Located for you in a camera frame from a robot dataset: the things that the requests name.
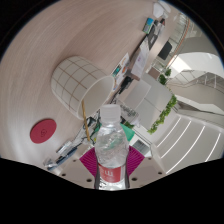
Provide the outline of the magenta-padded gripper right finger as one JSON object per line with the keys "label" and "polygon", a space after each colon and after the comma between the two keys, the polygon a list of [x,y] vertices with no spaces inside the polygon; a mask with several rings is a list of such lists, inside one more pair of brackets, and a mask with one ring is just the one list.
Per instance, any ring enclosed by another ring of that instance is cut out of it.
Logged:
{"label": "magenta-padded gripper right finger", "polygon": [[126,169],[129,189],[143,187],[166,175],[157,156],[145,157],[132,146],[129,147]]}

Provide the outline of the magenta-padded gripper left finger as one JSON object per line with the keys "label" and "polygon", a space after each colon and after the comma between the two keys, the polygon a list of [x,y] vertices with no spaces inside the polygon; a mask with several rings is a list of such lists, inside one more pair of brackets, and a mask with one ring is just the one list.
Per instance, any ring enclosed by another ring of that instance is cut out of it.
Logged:
{"label": "magenta-padded gripper left finger", "polygon": [[84,188],[96,188],[98,165],[94,149],[90,149],[81,157],[71,156],[58,169],[59,177]]}

